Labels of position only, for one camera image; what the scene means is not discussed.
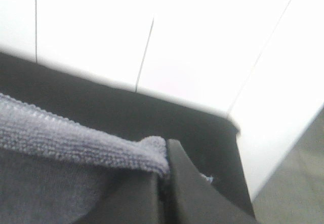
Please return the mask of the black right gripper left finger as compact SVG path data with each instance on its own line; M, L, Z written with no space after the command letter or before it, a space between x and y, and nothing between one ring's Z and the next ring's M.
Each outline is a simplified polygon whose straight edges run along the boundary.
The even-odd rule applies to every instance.
M76 223L164 223L159 200L158 176L144 171L127 171L93 209Z

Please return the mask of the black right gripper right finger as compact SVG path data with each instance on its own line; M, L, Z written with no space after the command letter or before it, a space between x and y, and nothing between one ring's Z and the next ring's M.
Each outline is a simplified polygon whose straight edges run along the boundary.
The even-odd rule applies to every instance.
M191 162L181 143L167 141L170 182L166 223L257 223L215 190Z

